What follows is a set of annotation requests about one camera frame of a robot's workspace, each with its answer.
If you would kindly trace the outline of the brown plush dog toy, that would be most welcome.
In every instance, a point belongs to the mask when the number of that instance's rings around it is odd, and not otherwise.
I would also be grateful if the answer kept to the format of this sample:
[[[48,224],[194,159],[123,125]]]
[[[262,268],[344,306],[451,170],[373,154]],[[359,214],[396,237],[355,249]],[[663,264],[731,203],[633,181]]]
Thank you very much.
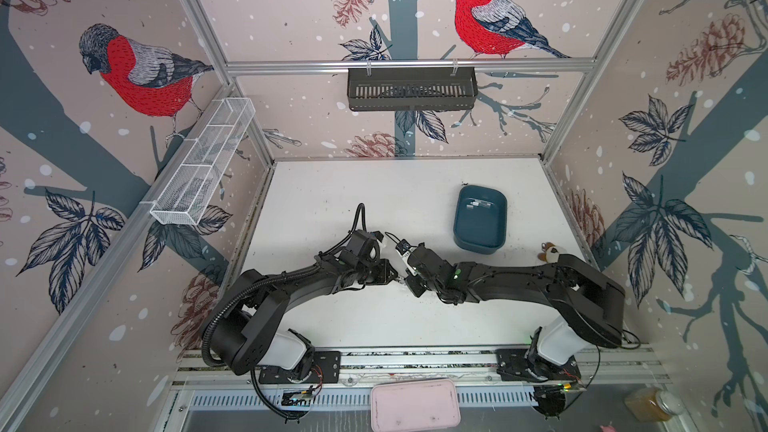
[[[544,263],[557,263],[561,254],[560,247],[552,242],[545,242],[541,245],[541,251],[537,258]]]

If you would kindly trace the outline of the pink plastic box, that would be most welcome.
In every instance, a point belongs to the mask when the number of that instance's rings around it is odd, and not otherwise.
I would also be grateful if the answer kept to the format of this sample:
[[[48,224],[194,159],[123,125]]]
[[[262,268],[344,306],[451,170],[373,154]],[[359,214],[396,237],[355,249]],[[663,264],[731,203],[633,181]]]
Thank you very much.
[[[461,422],[456,386],[449,379],[379,384],[370,399],[373,431],[432,431]]]

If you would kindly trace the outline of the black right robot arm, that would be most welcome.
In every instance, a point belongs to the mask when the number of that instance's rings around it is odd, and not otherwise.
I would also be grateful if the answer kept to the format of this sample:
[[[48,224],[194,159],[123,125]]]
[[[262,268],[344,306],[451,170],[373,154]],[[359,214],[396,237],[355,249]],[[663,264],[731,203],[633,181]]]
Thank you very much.
[[[424,244],[397,251],[415,296],[429,290],[450,305],[491,300],[547,305],[584,341],[605,348],[621,345],[624,288],[575,255],[537,266],[500,267],[451,264]]]

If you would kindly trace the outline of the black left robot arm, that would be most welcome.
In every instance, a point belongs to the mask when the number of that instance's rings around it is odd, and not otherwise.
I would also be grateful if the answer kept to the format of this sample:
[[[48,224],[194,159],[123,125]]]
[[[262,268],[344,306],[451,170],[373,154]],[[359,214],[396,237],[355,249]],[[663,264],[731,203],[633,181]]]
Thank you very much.
[[[226,366],[236,375],[277,367],[293,381],[308,378],[315,347],[293,329],[279,330],[284,315],[318,297],[393,282],[397,272],[381,257],[382,241],[381,232],[367,229],[360,203],[347,235],[319,252],[311,265],[273,275],[243,272],[199,329],[205,364]]]

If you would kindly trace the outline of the amber glass jar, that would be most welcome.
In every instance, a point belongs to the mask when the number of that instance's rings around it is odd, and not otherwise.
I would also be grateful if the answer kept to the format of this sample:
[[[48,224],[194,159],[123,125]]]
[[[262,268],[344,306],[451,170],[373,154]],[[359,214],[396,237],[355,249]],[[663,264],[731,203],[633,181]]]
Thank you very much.
[[[682,400],[658,387],[645,387],[630,393],[624,404],[640,422],[666,422],[685,412]]]

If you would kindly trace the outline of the teal plastic tray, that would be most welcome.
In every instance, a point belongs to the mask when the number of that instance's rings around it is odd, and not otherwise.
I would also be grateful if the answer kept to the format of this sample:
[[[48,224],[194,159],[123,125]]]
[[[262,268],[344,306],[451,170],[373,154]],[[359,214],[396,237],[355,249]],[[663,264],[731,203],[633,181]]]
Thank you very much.
[[[467,208],[467,204],[480,201],[489,203],[490,208]],[[464,185],[455,210],[455,244],[470,252],[494,254],[506,241],[507,207],[508,201],[502,192],[478,185]]]

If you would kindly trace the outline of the white mesh wall shelf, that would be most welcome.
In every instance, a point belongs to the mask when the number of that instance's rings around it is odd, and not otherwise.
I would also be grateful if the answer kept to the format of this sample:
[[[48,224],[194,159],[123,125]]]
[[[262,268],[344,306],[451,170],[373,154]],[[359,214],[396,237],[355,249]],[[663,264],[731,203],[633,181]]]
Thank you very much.
[[[196,226],[210,204],[255,113],[252,101],[227,97],[215,109],[150,214],[162,225]]]

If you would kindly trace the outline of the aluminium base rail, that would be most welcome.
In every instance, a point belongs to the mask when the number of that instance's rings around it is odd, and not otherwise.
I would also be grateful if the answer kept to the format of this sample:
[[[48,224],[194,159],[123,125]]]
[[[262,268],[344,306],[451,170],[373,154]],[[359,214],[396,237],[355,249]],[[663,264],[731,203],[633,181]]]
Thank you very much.
[[[513,371],[518,356],[509,346],[436,346],[341,348],[321,351],[332,362],[321,379],[310,385],[320,392],[311,412],[367,410],[371,391],[379,384],[449,379],[462,406],[527,406],[538,383]],[[649,346],[632,350],[588,347],[553,374],[547,386],[567,396],[597,385],[658,385],[669,383],[661,362]],[[183,356],[170,390],[179,411],[261,410],[264,405],[249,375],[236,376],[224,367],[204,365],[199,353]]]

